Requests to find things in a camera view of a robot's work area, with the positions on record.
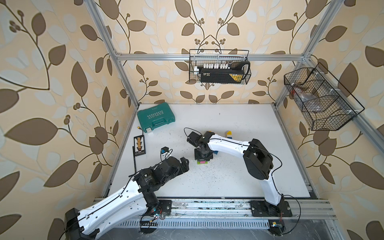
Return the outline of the black allen key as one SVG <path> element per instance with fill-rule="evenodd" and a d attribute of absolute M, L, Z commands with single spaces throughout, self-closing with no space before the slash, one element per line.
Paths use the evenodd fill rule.
<path fill-rule="evenodd" d="M 132 152 L 133 152 L 134 173 L 136 173 L 137 172 L 137 164 L 136 164 L 135 146 L 132 146 Z"/>

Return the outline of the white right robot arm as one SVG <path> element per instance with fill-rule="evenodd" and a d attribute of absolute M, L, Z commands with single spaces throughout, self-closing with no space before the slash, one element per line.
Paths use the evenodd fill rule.
<path fill-rule="evenodd" d="M 254 217 L 292 217 L 292 211 L 285 197 L 279 193 L 273 179 L 273 155 L 257 139 L 250 142 L 236 141 L 213 132 L 201 135 L 192 131 L 187 142 L 195 147 L 195 160 L 209 161 L 214 152 L 222 152 L 243 159 L 248 173 L 260 181 L 265 198 L 250 201 Z"/>

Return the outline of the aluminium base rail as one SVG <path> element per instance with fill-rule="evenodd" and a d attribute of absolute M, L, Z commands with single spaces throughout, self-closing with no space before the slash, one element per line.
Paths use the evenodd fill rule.
<path fill-rule="evenodd" d="M 336 214 L 325 200 L 288 199 L 292 217 L 254 217 L 248 199 L 160 199 L 163 213 L 131 218 L 115 226 L 147 228 L 203 229 L 270 229 L 289 221 L 336 220 Z"/>

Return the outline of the green plastic tool case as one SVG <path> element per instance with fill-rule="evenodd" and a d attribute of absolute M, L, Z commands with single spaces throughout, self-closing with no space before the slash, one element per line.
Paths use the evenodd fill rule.
<path fill-rule="evenodd" d="M 149 109 L 140 110 L 137 116 L 144 133 L 149 133 L 176 121 L 175 115 L 168 103 L 161 103 Z"/>

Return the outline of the plastic bag in basket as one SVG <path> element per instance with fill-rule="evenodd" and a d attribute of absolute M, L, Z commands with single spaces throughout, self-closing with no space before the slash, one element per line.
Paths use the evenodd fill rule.
<path fill-rule="evenodd" d="M 294 91 L 303 103 L 312 101 L 318 98 L 314 94 L 309 93 L 307 91 L 307 88 L 304 88 L 304 87 L 294 87 Z"/>

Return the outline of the black battery charger in basket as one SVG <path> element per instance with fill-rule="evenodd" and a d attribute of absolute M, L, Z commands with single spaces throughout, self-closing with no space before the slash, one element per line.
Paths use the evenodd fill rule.
<path fill-rule="evenodd" d="M 192 77 L 201 83 L 210 84 L 247 84 L 251 77 L 251 63 L 248 61 L 219 64 L 218 68 L 193 67 Z"/>

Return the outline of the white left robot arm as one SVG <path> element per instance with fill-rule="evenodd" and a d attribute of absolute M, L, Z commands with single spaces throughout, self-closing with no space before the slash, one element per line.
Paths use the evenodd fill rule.
<path fill-rule="evenodd" d="M 67 211 L 64 236 L 67 240 L 97 240 L 126 220 L 162 214 L 155 192 L 189 169 L 188 159 L 169 157 L 138 171 L 123 188 L 102 201 L 83 210 Z"/>

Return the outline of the black parallel charging board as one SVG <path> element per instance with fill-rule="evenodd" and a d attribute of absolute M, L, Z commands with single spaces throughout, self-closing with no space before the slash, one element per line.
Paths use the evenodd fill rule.
<path fill-rule="evenodd" d="M 146 154 L 145 136 L 140 135 L 134 137 L 134 156 L 141 156 Z"/>

